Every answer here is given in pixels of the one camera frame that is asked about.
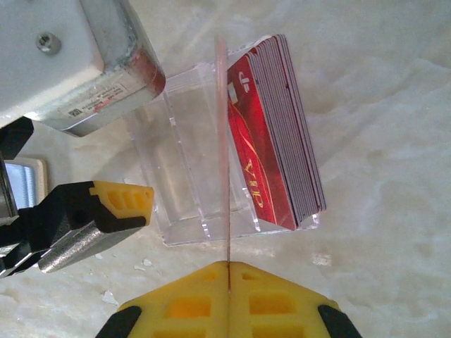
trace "barcode label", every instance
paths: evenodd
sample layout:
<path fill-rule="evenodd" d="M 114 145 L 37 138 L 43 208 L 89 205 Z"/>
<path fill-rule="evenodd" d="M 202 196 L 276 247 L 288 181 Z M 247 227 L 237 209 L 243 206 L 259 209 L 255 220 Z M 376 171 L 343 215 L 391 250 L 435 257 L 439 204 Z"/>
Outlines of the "barcode label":
<path fill-rule="evenodd" d="M 69 112 L 69 115 L 75 117 L 75 116 L 79 116 L 82 113 L 82 111 L 80 109 L 74 109 L 73 111 Z"/>

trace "clamp jaw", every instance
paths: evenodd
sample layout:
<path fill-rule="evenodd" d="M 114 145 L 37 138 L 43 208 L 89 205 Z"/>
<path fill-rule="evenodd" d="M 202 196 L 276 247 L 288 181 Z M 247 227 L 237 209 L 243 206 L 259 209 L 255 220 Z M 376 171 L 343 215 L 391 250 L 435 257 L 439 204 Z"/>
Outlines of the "clamp jaw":
<path fill-rule="evenodd" d="M 50 273 L 111 248 L 148 225 L 152 188 L 102 181 L 57 186 L 37 206 L 0 227 L 0 277 L 34 264 Z"/>

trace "white marble surface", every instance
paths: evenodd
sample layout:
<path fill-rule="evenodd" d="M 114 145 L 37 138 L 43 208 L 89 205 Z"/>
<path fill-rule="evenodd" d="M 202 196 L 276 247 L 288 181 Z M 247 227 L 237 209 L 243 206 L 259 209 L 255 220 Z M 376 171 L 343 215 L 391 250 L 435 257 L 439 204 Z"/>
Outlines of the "white marble surface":
<path fill-rule="evenodd" d="M 448 337 L 451 3 L 132 3 L 168 75 L 211 57 L 215 32 L 231 47 L 288 36 L 328 211 L 317 230 L 236 240 L 233 258 L 335 299 L 364 337 Z M 142 181 L 122 120 L 83 139 L 37 125 L 21 156 L 46 159 L 52 187 Z M 165 247 L 153 225 L 60 272 L 30 269 L 0 281 L 1 336 L 93 337 L 116 310 L 106 291 L 123 303 L 224 252 Z"/>

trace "red card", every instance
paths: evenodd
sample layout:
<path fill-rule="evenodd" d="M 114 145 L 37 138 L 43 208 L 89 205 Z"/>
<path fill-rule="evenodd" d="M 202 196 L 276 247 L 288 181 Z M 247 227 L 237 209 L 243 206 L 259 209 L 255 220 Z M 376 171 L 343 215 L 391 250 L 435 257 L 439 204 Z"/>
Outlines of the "red card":
<path fill-rule="evenodd" d="M 259 93 L 243 56 L 228 70 L 228 119 L 257 217 L 296 229 Z"/>

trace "white plastic part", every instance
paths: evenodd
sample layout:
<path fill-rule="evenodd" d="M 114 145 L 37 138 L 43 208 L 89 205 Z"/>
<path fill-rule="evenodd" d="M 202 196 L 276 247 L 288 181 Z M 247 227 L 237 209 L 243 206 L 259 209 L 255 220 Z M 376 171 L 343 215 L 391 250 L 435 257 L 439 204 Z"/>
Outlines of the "white plastic part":
<path fill-rule="evenodd" d="M 0 2 L 0 127 L 99 76 L 104 70 L 78 0 Z M 36 38 L 50 32 L 61 50 L 48 55 Z"/>

